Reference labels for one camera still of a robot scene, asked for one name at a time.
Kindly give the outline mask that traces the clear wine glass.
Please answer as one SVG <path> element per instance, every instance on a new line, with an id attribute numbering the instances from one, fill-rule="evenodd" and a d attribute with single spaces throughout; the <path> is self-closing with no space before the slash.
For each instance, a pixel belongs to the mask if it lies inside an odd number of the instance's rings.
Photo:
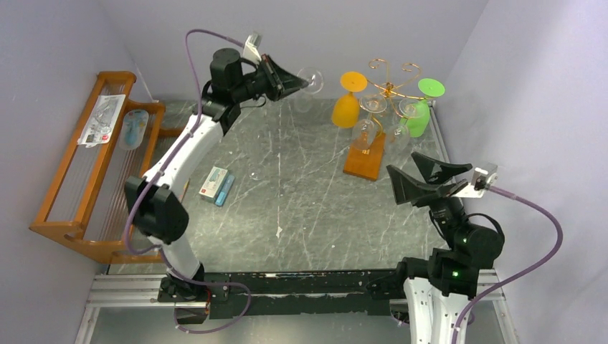
<path id="1" fill-rule="evenodd" d="M 265 172 L 261 168 L 250 169 L 248 175 L 254 181 L 263 181 L 265 179 Z"/>
<path id="2" fill-rule="evenodd" d="M 403 99 L 399 102 L 394 124 L 386 132 L 385 151 L 389 154 L 402 152 L 416 128 L 425 119 L 427 102 L 424 100 Z"/>
<path id="3" fill-rule="evenodd" d="M 387 107 L 386 98 L 382 95 L 367 95 L 359 100 L 360 108 L 366 111 L 365 118 L 360 119 L 353 127 L 351 145 L 363 154 L 369 154 L 371 144 L 383 133 L 382 124 L 376 118 Z"/>

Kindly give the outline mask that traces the green plastic wine glass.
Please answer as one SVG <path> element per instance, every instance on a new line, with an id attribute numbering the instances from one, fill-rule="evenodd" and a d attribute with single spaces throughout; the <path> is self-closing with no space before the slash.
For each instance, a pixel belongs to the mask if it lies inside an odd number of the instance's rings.
<path id="1" fill-rule="evenodd" d="M 403 99 L 399 103 L 401 114 L 400 124 L 406 126 L 411 138 L 418 138 L 425 132 L 430 122 L 429 101 L 441 97 L 445 93 L 445 86 L 438 80 L 423 78 L 418 84 L 419 91 L 423 94 L 422 99 Z"/>

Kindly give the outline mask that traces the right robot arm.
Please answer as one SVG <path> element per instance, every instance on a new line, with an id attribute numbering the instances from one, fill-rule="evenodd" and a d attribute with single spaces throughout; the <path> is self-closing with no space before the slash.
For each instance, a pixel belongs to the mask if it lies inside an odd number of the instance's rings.
<path id="1" fill-rule="evenodd" d="M 491 216 L 491 227 L 474 224 L 463 198 L 479 199 L 498 178 L 489 164 L 453 164 L 413 152 L 422 180 L 389 165 L 396 204 L 426 208 L 447 248 L 432 250 L 428 259 L 406 257 L 394 278 L 394 288 L 406 297 L 413 343 L 464 343 L 469 301 L 478 293 L 480 271 L 493 267 L 505 244 L 501 225 Z"/>

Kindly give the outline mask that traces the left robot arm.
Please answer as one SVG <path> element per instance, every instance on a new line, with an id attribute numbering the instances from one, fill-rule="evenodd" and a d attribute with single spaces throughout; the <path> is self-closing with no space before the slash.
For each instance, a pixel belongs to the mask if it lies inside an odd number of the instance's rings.
<path id="1" fill-rule="evenodd" d="M 200 91 L 197 113 L 153 168 L 141 177 L 129 177 L 124 185 L 129 210 L 123 232 L 127 250 L 146 253 L 130 245 L 129 231 L 135 227 L 159 250 L 169 275 L 178 280 L 176 291 L 188 301 L 198 300 L 208 282 L 186 238 L 189 215 L 177 191 L 227 134 L 243 102 L 260 97 L 278 101 L 311 84 L 310 78 L 284 70 L 267 54 L 247 59 L 232 48 L 217 50 L 209 69 L 211 79 Z"/>

